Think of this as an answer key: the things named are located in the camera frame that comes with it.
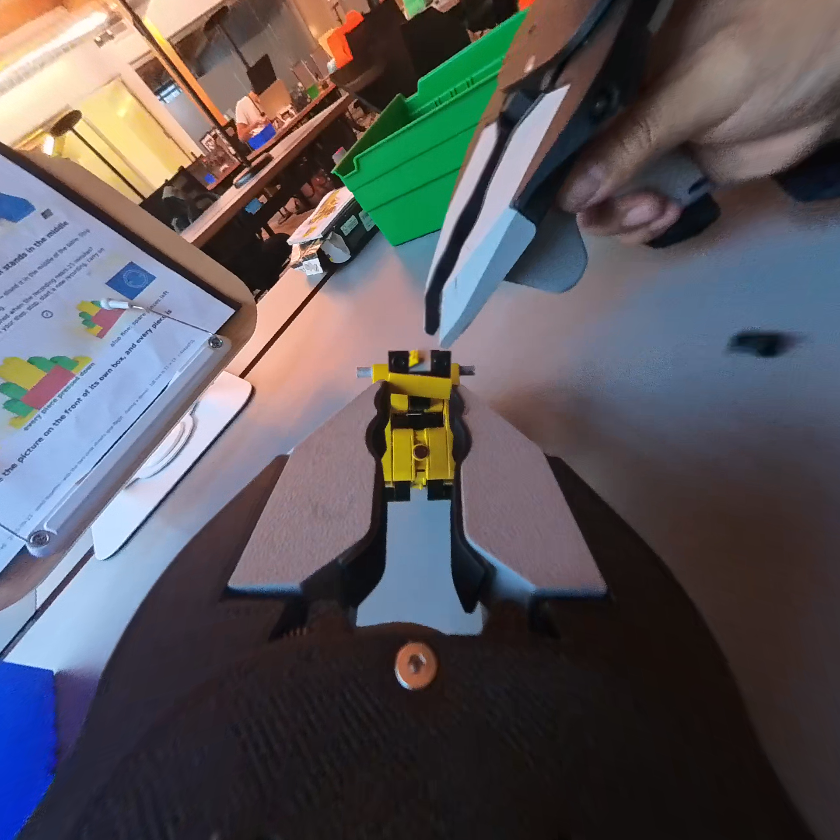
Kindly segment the yellow black lego model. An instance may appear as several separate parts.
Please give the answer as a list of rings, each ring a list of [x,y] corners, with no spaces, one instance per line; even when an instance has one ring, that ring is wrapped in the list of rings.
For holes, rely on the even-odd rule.
[[[450,398],[474,366],[453,362],[449,350],[399,350],[390,351],[386,363],[359,366],[355,373],[387,391],[385,498],[409,501],[413,490],[425,490],[431,501],[450,498],[456,472]]]

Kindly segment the white stand base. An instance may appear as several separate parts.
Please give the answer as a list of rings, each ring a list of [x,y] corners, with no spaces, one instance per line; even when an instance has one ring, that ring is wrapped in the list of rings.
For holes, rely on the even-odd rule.
[[[110,560],[131,540],[254,394],[245,379],[222,372],[173,426],[91,526],[93,555]]]

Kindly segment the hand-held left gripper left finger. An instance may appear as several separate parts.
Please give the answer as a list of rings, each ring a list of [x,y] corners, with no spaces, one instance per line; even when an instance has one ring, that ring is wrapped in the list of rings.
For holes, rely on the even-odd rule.
[[[231,597],[329,602],[357,623],[385,567],[385,401],[386,386],[369,385],[292,449],[228,580]]]

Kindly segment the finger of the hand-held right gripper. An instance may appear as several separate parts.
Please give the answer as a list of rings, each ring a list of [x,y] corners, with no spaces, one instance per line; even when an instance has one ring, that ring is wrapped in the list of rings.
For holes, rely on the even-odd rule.
[[[501,152],[506,130],[499,121],[486,125],[475,137],[464,161],[437,240],[424,293],[424,329],[429,335],[441,330],[445,282],[454,271],[460,250],[473,229]]]
[[[501,146],[477,219],[444,283],[436,328],[444,349],[474,321],[537,233],[539,224],[514,207],[514,198],[569,89],[542,95]]]

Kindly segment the black lego set box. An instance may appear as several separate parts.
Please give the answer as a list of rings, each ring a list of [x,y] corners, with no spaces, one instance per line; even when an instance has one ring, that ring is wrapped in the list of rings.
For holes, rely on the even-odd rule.
[[[290,240],[294,232],[288,237],[291,248],[288,266],[309,277],[330,275],[360,253],[377,231],[372,216],[354,197],[352,204],[345,207],[320,238],[298,243]]]

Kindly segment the small black lego piece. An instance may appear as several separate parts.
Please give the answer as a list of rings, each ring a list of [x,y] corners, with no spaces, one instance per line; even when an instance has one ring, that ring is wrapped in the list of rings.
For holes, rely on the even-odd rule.
[[[744,330],[730,338],[727,350],[758,359],[773,359],[791,352],[799,342],[799,338],[789,332]]]

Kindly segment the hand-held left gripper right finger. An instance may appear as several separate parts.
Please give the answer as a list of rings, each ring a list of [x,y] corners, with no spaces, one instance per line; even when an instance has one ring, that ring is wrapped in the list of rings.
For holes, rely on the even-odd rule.
[[[467,613],[608,593],[541,448],[464,385],[453,390],[451,569]]]

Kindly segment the orange plastic crate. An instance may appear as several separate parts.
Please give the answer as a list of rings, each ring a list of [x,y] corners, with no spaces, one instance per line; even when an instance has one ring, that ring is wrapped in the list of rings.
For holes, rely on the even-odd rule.
[[[352,8],[347,12],[345,20],[340,26],[331,29],[319,39],[321,47],[329,54],[334,64],[334,68],[329,73],[345,67],[353,60],[347,34],[361,25],[363,21],[364,16],[362,13]]]

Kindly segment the person's right hand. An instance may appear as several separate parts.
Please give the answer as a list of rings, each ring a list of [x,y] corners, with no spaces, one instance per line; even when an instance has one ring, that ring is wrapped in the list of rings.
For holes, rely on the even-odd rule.
[[[586,146],[558,196],[591,235],[646,244],[680,206],[629,183],[687,146],[718,185],[796,165],[838,134],[839,2],[674,2],[637,100]]]

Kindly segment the blue plastic bin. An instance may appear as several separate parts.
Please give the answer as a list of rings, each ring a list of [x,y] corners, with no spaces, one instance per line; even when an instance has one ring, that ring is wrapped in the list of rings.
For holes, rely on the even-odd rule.
[[[1,663],[1,838],[13,839],[54,779],[56,686],[52,671]]]

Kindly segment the wooden clipboard stand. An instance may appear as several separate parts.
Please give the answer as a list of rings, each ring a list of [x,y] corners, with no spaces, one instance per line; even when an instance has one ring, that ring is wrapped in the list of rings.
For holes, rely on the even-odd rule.
[[[230,271],[207,257],[201,250],[186,242],[183,237],[156,221],[140,206],[131,203],[129,199],[102,183],[78,164],[52,159],[38,152],[21,152],[21,154],[26,154],[46,172],[52,173],[63,183],[77,190],[79,194],[86,196],[103,211],[141,236],[143,241],[155,245],[166,256],[183,267],[195,271],[213,289],[229,295],[241,304],[237,314],[220,330],[222,336],[232,341],[233,352],[224,363],[219,375],[250,339],[256,327],[256,302],[245,284]],[[15,605],[33,593],[68,550],[44,559],[37,559],[25,551],[22,558],[14,560],[5,570],[2,570],[2,609]]]

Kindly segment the white yellow instruction booklet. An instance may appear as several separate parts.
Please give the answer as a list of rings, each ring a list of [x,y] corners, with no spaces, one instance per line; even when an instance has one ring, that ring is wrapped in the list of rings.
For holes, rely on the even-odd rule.
[[[353,201],[354,195],[347,186],[327,193],[308,218],[290,236],[290,240],[304,243],[320,238],[345,207],[350,206]]]

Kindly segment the printed instruction sheet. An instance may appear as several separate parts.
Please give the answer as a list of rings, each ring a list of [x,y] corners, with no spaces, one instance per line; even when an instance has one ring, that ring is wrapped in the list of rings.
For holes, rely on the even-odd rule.
[[[56,550],[80,488],[241,304],[2,146],[2,570]]]

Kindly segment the green plastic bin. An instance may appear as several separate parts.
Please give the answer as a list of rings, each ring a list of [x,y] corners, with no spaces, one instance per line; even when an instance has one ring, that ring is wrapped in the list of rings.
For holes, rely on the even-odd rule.
[[[438,231],[459,170],[524,18],[518,10],[399,93],[332,173],[398,246]]]

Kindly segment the metal clip bar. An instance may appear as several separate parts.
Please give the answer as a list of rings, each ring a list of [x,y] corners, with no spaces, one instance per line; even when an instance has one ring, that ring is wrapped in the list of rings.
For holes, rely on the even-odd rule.
[[[49,515],[38,522],[24,547],[37,558],[69,549],[124,488],[172,427],[213,382],[233,352],[232,341],[211,333],[196,351],[167,372],[165,387],[121,432],[96,464],[81,477]]]

